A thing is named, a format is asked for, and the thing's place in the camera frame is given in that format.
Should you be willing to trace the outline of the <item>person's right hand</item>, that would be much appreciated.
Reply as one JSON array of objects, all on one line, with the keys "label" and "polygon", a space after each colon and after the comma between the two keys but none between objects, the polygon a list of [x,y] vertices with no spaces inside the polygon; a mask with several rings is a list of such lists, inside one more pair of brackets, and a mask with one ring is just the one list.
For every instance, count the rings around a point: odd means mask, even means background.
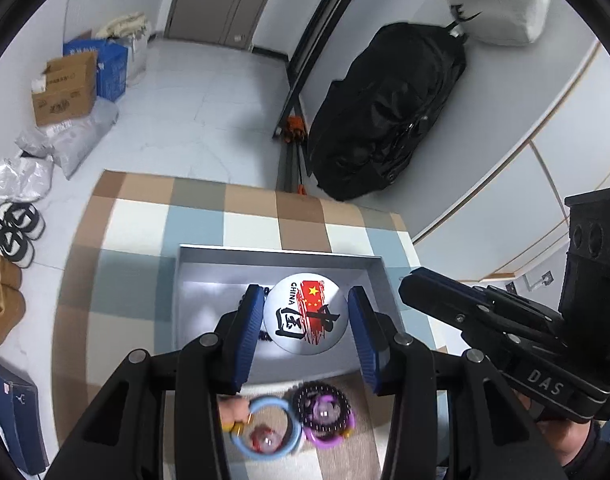
[{"label": "person's right hand", "polygon": [[593,420],[584,424],[569,419],[534,419],[534,422],[569,478],[595,463],[605,449],[600,426]]}]

